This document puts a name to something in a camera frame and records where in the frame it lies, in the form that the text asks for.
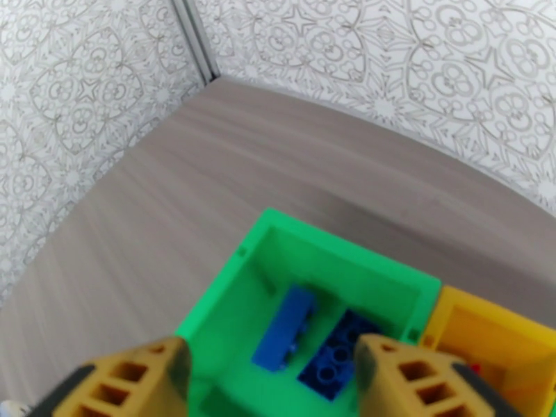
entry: white wall with ornate pattern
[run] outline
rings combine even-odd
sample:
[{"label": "white wall with ornate pattern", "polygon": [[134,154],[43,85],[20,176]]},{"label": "white wall with ornate pattern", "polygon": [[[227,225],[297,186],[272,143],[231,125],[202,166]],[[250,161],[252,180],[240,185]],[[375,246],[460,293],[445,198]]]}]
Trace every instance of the white wall with ornate pattern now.
[{"label": "white wall with ornate pattern", "polygon": [[195,0],[223,74],[331,102],[556,215],[556,0]]},{"label": "white wall with ornate pattern", "polygon": [[170,0],[0,0],[0,306],[95,181],[201,87]]}]

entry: gray wooden floor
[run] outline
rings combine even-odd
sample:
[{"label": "gray wooden floor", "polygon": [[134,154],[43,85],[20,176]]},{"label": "gray wooden floor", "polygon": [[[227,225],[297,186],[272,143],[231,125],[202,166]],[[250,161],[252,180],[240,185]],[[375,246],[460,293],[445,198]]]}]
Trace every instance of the gray wooden floor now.
[{"label": "gray wooden floor", "polygon": [[29,266],[0,313],[0,396],[34,402],[76,364],[172,332],[269,206],[556,326],[547,213],[402,136],[221,79]]}]

